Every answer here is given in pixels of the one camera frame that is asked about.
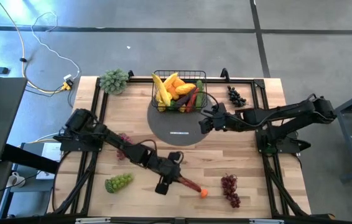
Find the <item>red grapes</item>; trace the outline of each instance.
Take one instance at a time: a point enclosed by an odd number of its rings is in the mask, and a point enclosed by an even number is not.
[[[130,138],[128,135],[126,135],[125,133],[121,133],[121,134],[119,134],[119,136],[121,137],[121,139],[122,139],[123,141],[132,143],[131,138]],[[124,154],[121,150],[117,149],[117,150],[116,150],[116,157],[118,158],[118,160],[121,161],[121,160],[124,160],[124,159],[125,159],[125,154]]]
[[[223,188],[223,195],[226,196],[227,200],[233,208],[239,208],[241,203],[238,194],[235,193],[237,189],[237,176],[236,175],[226,175],[221,178],[221,187]]]

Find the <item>wooden tabletop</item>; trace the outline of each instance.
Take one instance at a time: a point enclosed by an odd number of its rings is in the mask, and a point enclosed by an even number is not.
[[[281,80],[264,79],[269,107],[285,105]],[[74,108],[90,110],[95,90],[96,77],[81,77]],[[241,96],[247,98],[247,107],[252,107],[249,85],[236,84]],[[190,217],[190,218],[266,218],[270,217],[269,199],[262,158],[256,149],[253,131],[242,133],[212,131],[197,144],[179,147],[159,140],[147,123],[147,109],[151,101],[151,83],[129,83],[124,93],[109,96],[105,125],[115,133],[126,133],[134,142],[154,139],[158,154],[167,157],[171,151],[183,151],[182,174],[208,189],[207,198],[201,199],[197,192],[179,183],[169,187],[167,195],[154,192],[159,176],[144,170],[129,161],[118,161],[114,147],[105,144],[99,154],[95,180],[91,193],[89,216],[106,217]],[[226,84],[208,84],[211,93],[219,102],[234,111],[226,94]],[[75,185],[80,163],[80,152],[72,152],[60,167],[56,186],[55,204],[58,207]],[[280,154],[284,185],[294,200],[310,213],[305,184],[298,160],[287,154]],[[132,172],[135,179],[116,194],[107,193],[104,181],[118,174]],[[238,176],[237,193],[239,208],[231,208],[222,196],[220,179],[225,174]],[[86,184],[81,191],[78,210],[81,209]],[[281,211],[279,193],[275,190],[277,208]]]

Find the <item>green grapes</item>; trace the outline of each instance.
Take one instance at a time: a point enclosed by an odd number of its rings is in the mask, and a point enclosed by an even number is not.
[[[132,180],[132,174],[121,174],[116,177],[112,177],[111,179],[107,179],[104,182],[104,186],[106,187],[107,192],[115,193],[127,186],[130,182],[132,182]]]

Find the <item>black wire basket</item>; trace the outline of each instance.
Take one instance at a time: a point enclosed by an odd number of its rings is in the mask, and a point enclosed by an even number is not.
[[[206,73],[204,71],[199,71],[199,70],[156,70],[154,72],[155,75],[158,75],[158,77],[164,82],[166,78],[168,78],[171,74],[173,73],[178,73],[178,77],[183,80],[185,83],[192,83],[196,84],[198,80],[202,81],[203,84],[203,90],[206,93]],[[157,95],[158,89],[155,86],[154,82],[152,82],[152,93],[151,93],[151,104],[153,107],[157,108],[158,111],[166,111],[167,107],[166,106],[159,106],[158,101],[156,100],[155,96]],[[202,104],[201,106],[182,106],[181,109],[185,110],[187,108],[190,108],[191,111],[200,111],[202,108],[206,107],[208,104],[208,98],[206,95],[202,98]]]

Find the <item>gray floor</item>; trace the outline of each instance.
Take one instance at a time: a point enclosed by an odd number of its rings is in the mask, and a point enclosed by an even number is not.
[[[54,11],[60,26],[253,29],[249,0],[97,0],[5,1],[17,24],[29,25],[41,13]],[[263,29],[352,29],[352,0],[256,0]],[[39,22],[50,25],[48,15]],[[0,26],[11,26],[0,8]],[[75,67],[40,46],[30,32],[22,33],[26,74],[42,88],[56,89]],[[106,70],[134,70],[148,75],[157,69],[200,69],[217,77],[223,67],[233,77],[263,77],[255,34],[39,32],[41,40],[72,58],[82,75]],[[334,107],[352,97],[352,35],[263,35],[271,77],[281,78],[288,103],[311,93],[324,95]],[[21,76],[21,45],[16,32],[0,31],[0,66]],[[54,133],[70,114],[67,94],[52,98],[26,92],[9,143],[33,141]],[[352,220],[352,182],[339,175],[351,170],[337,121],[312,125],[300,132],[312,143],[302,153],[303,175],[313,213],[333,213]],[[44,212],[37,206],[46,196],[14,198],[11,213]]]

